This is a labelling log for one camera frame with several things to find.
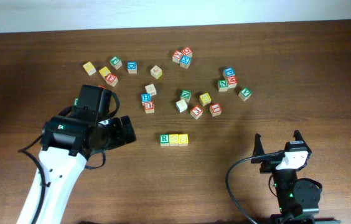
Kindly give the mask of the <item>green R block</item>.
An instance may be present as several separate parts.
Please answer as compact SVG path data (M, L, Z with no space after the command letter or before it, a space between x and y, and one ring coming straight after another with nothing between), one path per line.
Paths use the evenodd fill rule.
M170 146L170 140L169 140L169 135L168 134L161 134L160 135L160 146Z

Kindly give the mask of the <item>yellow S block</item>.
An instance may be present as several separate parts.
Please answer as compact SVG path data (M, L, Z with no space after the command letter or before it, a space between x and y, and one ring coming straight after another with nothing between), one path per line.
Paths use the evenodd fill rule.
M170 134L169 135L169 145L170 146L178 146L179 145L179 135L178 134Z

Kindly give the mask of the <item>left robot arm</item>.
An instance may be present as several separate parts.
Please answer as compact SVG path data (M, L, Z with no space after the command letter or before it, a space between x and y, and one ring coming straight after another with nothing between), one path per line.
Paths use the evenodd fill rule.
M44 124L35 140L41 145L38 157L20 149L37 170L18 223L60 223L75 182L91 168L89 158L135 142L129 116L117 118L112 101L120 106L112 91L82 85L74 104Z

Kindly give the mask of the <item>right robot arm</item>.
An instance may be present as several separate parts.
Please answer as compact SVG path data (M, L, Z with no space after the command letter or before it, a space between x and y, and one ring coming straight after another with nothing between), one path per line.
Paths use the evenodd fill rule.
M298 130L293 137L283 150L266 154L261 135L255 134L252 163L260 165L262 174L271 174L279 205L280 213L270 216L271 223L314 223L314 215L319 213L322 184L297 177L312 151Z

